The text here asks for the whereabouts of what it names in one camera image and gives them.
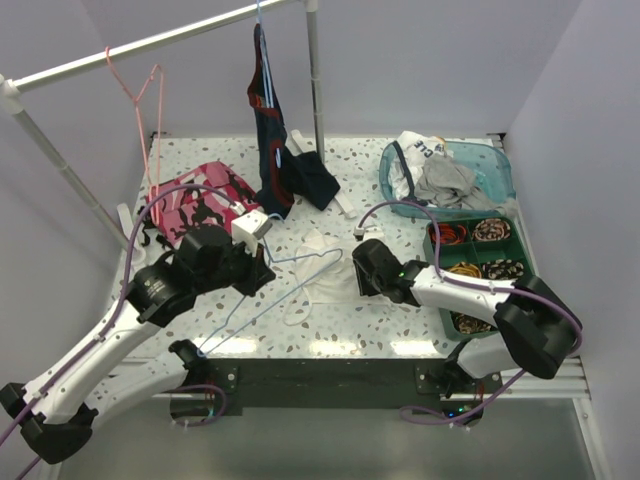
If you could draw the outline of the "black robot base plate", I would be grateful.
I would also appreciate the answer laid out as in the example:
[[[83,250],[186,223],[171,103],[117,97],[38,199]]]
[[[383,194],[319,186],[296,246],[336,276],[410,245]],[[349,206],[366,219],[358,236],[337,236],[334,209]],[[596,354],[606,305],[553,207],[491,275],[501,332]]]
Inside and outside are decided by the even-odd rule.
[[[210,359],[187,376],[189,389],[170,396],[174,420],[202,422],[220,409],[442,408],[460,394],[468,402],[502,385],[493,373],[480,380],[452,379],[443,359]]]

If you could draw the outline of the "light blue wire hanger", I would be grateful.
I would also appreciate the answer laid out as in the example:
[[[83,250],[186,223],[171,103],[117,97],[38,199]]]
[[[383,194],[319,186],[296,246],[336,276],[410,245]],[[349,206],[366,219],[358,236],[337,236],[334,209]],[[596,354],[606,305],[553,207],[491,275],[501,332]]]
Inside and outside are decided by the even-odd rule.
[[[339,240],[323,239],[316,229],[297,231],[282,221],[262,240],[267,265],[276,279],[261,289],[255,299],[242,297],[229,308],[214,330],[199,338],[204,356],[267,357],[279,343],[294,349],[294,330],[308,321],[319,304],[308,290],[328,280],[333,269],[346,259]]]

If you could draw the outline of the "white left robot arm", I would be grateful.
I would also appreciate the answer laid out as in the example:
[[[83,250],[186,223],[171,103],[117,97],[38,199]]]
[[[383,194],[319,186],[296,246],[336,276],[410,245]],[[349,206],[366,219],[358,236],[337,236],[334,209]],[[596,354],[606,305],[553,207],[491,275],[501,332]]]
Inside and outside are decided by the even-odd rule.
[[[125,296],[54,366],[25,383],[1,390],[1,405],[17,422],[36,455],[58,464],[78,452],[95,429],[145,398],[181,388],[200,390],[207,368],[190,340],[127,375],[110,372],[147,339],[191,310],[198,296],[232,287],[253,296],[274,272],[260,239],[268,221],[242,217],[225,230],[205,225],[188,233],[178,249],[141,268]]]

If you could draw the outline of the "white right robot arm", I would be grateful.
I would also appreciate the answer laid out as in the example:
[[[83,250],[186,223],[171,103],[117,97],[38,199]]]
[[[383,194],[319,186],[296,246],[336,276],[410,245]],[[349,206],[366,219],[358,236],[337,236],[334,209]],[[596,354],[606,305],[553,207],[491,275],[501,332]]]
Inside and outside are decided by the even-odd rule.
[[[445,361],[448,386],[469,392],[481,378],[521,368],[549,380],[582,341],[582,325],[535,275],[516,281],[471,278],[418,260],[402,264],[380,240],[361,242],[352,259],[363,296],[462,313],[497,329],[465,340]]]

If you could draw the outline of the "white tank top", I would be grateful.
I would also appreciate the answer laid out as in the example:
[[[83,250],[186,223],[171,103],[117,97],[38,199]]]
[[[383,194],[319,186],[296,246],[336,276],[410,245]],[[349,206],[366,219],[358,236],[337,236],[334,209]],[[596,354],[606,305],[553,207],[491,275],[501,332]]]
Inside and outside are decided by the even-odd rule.
[[[304,237],[296,251],[293,272],[301,288],[294,293],[298,300],[307,302],[302,314],[295,313],[291,301],[282,313],[282,321],[288,327],[305,322],[316,304],[390,305],[382,295],[361,296],[352,259],[358,246],[353,238],[338,238],[312,229]]]

